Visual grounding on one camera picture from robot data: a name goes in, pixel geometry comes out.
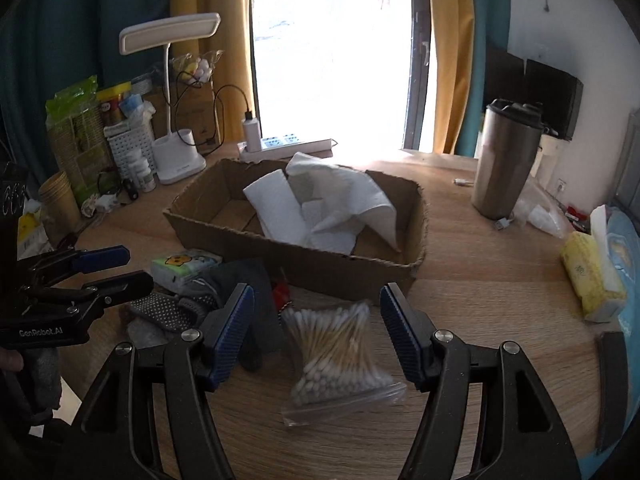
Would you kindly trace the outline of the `brown lamp carton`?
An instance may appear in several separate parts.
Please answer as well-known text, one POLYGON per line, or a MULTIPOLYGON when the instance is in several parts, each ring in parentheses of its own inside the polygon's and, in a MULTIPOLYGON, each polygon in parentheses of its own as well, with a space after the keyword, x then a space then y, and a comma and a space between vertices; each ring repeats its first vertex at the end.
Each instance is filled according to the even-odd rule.
MULTIPOLYGON (((184 84, 178 81, 171 85, 171 125, 175 130, 191 129, 193 143, 202 155, 211 153, 219 144, 219 134, 214 117, 214 94, 212 85, 184 84)), ((156 109, 152 116, 154 138, 167 133, 166 101, 163 92, 156 89, 144 97, 156 109)))

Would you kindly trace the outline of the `polka dot sock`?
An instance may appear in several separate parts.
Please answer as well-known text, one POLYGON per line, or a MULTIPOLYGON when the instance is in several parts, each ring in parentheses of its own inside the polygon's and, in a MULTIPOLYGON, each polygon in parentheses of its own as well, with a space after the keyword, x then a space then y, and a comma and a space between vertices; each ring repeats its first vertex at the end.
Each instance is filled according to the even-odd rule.
POLYGON ((131 301, 130 310, 162 330, 179 333, 198 327, 210 311, 218 307, 213 296, 170 296, 152 292, 149 296, 131 301))

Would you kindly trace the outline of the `white power strip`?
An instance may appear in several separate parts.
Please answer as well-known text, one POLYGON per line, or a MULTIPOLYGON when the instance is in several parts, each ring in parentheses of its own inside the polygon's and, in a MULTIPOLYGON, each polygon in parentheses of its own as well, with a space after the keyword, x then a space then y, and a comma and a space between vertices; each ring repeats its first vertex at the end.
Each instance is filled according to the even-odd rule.
POLYGON ((335 145, 333 139, 302 141, 297 136, 289 134, 283 138, 273 136, 260 140, 262 149, 250 152, 245 142, 236 144, 239 159, 242 162, 261 162, 262 160, 279 160, 293 157, 296 153, 316 154, 330 152, 335 145))

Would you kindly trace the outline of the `steel travel tumbler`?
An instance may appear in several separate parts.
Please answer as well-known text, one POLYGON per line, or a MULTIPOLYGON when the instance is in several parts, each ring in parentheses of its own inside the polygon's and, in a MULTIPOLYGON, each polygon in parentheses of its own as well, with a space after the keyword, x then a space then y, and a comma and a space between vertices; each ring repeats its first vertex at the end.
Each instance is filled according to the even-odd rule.
POLYGON ((485 218, 508 218, 533 167, 547 125, 529 104, 495 99, 486 107, 472 205, 485 218))

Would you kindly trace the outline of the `white plastic basket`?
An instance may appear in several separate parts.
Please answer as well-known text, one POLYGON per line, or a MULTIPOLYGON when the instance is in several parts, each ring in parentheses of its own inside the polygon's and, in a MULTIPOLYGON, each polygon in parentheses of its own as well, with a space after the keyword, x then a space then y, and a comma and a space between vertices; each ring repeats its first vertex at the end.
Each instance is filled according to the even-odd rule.
POLYGON ((122 179, 129 180, 135 186, 139 185, 137 174, 131 170, 131 166, 137 159, 129 157, 130 152, 140 151, 140 158, 146 159, 152 172, 156 171, 152 151, 155 138, 149 120, 137 127, 130 127, 129 122, 120 122, 114 126, 104 127, 103 134, 122 179))

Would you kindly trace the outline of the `brown cardboard box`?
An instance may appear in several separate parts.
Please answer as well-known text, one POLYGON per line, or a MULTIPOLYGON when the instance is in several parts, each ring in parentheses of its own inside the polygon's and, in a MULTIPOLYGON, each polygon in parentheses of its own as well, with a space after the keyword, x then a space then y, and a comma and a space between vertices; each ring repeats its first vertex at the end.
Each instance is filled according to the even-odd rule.
POLYGON ((221 159, 164 212, 186 248, 226 260, 262 257, 288 281, 336 298, 408 290, 426 255, 426 203, 416 182, 334 166, 221 159))

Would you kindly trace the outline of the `clear plastic bag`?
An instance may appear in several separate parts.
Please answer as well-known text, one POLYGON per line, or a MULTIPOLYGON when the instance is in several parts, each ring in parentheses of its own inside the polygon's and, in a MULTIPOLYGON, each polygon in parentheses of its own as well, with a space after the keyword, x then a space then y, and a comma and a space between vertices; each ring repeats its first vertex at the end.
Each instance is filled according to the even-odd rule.
POLYGON ((514 219, 524 226, 565 240, 574 231, 556 200, 534 178, 528 178, 513 209, 514 219))

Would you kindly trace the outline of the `dark grey cloth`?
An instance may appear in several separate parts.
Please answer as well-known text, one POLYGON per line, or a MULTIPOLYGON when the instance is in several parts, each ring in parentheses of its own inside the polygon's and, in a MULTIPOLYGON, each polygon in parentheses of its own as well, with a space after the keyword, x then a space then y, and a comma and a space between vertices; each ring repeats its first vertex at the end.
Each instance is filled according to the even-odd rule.
POLYGON ((284 333, 273 299, 271 278, 262 259, 243 259, 221 263, 204 272, 204 281, 226 302, 237 284, 248 287, 250 307, 248 326, 239 351, 243 370, 256 373, 264 359, 279 352, 284 345, 284 333))

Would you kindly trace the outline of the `bag of cotton swabs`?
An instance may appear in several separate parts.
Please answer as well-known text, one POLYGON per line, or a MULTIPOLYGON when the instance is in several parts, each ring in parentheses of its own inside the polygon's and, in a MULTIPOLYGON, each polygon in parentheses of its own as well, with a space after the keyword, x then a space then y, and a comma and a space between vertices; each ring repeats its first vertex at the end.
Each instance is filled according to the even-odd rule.
POLYGON ((406 386, 376 364, 367 301, 282 312, 297 378, 282 419, 303 427, 392 404, 406 386))

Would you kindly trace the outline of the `cartoon tissue packet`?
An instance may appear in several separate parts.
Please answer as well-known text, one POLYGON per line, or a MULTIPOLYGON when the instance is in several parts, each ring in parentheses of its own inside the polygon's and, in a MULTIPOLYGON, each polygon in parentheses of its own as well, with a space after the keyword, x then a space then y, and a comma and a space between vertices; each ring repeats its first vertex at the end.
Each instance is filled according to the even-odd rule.
POLYGON ((210 252, 186 249, 183 252, 154 259, 151 262, 151 275, 158 286, 175 294, 181 294, 190 281, 213 266, 218 266, 221 261, 221 256, 210 252))

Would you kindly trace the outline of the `green snack bag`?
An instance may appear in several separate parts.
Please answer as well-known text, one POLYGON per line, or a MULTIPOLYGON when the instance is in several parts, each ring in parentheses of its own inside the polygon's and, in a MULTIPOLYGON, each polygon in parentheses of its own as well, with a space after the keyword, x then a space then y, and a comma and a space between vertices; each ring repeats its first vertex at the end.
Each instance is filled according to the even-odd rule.
POLYGON ((99 193, 99 178, 114 168, 96 92, 98 78, 92 75, 56 92, 46 102, 51 150, 79 206, 99 193))

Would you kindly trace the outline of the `bag of cotton balls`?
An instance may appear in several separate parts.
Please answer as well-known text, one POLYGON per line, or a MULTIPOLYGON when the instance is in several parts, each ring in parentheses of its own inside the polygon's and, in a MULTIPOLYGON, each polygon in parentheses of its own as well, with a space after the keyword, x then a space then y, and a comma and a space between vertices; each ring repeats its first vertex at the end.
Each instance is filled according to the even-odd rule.
POLYGON ((205 84, 212 79, 224 50, 211 50, 202 55, 187 53, 170 60, 175 78, 184 84, 205 84))

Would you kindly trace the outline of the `grey bed headboard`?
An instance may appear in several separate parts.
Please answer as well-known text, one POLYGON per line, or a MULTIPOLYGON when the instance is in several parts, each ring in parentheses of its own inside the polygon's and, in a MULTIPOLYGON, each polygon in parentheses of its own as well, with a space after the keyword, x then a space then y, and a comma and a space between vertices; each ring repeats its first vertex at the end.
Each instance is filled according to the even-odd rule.
POLYGON ((614 198, 631 214, 639 215, 640 133, 639 111, 629 116, 627 133, 616 170, 614 198))

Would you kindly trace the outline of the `yellow tissue pack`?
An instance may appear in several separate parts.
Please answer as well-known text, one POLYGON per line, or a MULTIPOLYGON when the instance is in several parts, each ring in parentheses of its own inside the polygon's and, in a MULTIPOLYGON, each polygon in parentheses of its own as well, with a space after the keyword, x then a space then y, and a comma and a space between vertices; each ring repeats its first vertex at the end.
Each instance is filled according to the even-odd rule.
POLYGON ((613 322, 627 300, 626 287, 608 249, 608 212, 605 205, 591 211, 590 233, 567 237, 560 256, 587 322, 613 322))

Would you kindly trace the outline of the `white usb charger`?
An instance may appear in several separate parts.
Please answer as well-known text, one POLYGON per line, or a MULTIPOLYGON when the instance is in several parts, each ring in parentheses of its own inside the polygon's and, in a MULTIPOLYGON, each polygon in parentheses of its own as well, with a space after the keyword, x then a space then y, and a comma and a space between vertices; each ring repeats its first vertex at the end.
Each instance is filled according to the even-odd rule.
POLYGON ((262 127, 259 119, 254 116, 251 110, 245 112, 242 128, 246 150, 250 153, 260 152, 262 150, 262 127))

